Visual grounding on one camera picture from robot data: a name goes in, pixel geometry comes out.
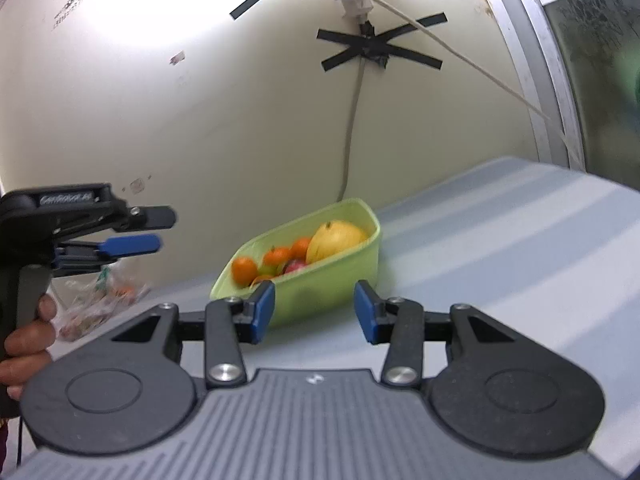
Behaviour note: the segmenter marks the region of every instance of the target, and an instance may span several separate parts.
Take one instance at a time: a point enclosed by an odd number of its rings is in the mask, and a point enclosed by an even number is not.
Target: metal pivot screw
[[[212,366],[209,369],[209,376],[216,381],[221,381],[223,383],[228,383],[230,381],[235,381],[242,370],[236,365],[231,365],[229,363],[222,363],[219,365]]]
[[[388,382],[399,385],[413,383],[417,377],[416,371],[408,366],[395,366],[385,374]]]

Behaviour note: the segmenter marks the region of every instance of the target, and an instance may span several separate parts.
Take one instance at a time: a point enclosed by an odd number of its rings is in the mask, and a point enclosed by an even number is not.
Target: orange
[[[309,248],[311,238],[302,237],[298,238],[291,246],[291,259],[292,260],[305,260],[306,250]]]
[[[286,264],[291,259],[291,250],[288,247],[274,247],[262,258],[262,264],[277,267]]]
[[[258,265],[248,256],[239,256],[231,263],[231,276],[236,285],[247,286],[258,276]]]
[[[266,282],[267,280],[272,280],[273,278],[275,278],[275,276],[271,276],[270,274],[263,274],[253,280],[251,286],[258,285],[258,283]]]

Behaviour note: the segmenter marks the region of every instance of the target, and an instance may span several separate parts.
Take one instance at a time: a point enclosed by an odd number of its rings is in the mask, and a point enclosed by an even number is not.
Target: gray gripper base
[[[177,433],[111,458],[43,449],[11,480],[615,480],[584,452],[501,460],[459,443],[417,392],[369,370],[261,370],[208,394]]]

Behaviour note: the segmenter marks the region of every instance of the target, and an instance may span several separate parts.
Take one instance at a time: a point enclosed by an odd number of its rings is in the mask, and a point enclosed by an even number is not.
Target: red fruit
[[[296,270],[304,269],[306,263],[304,260],[291,260],[285,267],[283,274],[289,274],[290,272],[296,272]]]

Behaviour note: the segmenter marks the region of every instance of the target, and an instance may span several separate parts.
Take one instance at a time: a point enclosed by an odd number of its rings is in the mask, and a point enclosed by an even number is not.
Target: human hand
[[[56,340],[56,330],[50,321],[56,315],[56,303],[45,294],[38,302],[39,319],[11,332],[4,340],[7,356],[0,363],[0,383],[7,394],[19,400],[24,383],[51,362],[47,348]]]

